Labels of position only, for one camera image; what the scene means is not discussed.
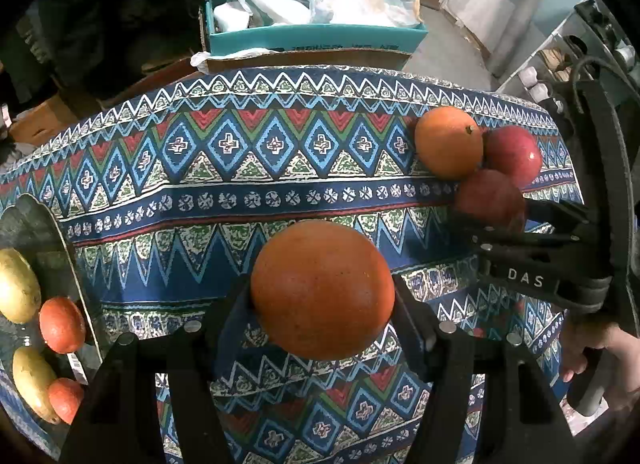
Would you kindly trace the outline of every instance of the blue patterned tablecloth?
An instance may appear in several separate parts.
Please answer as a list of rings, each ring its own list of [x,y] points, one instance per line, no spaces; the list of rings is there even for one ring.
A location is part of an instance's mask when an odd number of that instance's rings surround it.
[[[27,192],[52,210],[111,340],[164,335],[200,317],[273,234],[325,218],[365,234],[441,319],[494,339],[518,332],[554,384],[561,311],[478,287],[475,259],[444,225],[456,185],[415,156],[417,118],[443,105],[481,127],[517,123],[537,137],[544,166],[526,197],[581,199],[540,107],[396,71],[304,66],[204,76],[93,116],[0,175],[0,207]],[[0,385],[2,404],[24,420],[18,428],[49,444],[28,429],[33,421],[1,369]],[[181,463],[165,376],[157,386],[166,456]],[[429,390],[407,369],[391,325],[362,354],[319,362],[271,345],[255,321],[232,368],[211,385],[229,448],[244,464],[401,463]],[[461,460],[473,452],[482,394],[476,376]]]

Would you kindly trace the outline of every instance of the handle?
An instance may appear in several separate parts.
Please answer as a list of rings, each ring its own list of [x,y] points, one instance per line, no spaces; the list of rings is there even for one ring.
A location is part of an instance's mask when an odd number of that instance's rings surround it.
[[[583,354],[587,358],[587,369],[574,376],[566,400],[576,412],[584,417],[591,417],[596,413],[612,380],[616,358],[602,349],[586,348]]]

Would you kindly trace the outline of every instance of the floor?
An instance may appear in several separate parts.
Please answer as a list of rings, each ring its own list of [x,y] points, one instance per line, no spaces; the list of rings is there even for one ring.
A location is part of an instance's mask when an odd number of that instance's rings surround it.
[[[436,10],[420,7],[429,33],[404,66],[404,72],[433,76],[463,87],[493,90],[497,81],[484,67],[478,48],[461,29]]]

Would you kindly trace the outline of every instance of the human hand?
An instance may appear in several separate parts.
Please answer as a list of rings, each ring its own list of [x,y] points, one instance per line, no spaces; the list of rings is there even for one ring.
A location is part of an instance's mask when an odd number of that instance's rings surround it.
[[[640,339],[620,329],[617,323],[580,320],[569,316],[560,333],[562,359],[560,377],[565,383],[587,368],[586,348],[606,349],[618,360],[612,383],[604,398],[609,408],[619,410],[640,395]]]

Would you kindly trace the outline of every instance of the teal box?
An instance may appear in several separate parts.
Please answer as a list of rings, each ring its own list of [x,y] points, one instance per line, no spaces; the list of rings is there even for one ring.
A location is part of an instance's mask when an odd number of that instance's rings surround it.
[[[266,48],[278,52],[366,48],[411,54],[427,34],[424,24],[413,29],[351,24],[305,24],[215,33],[213,8],[226,1],[228,0],[206,0],[209,49],[213,56],[225,56],[249,48]]]

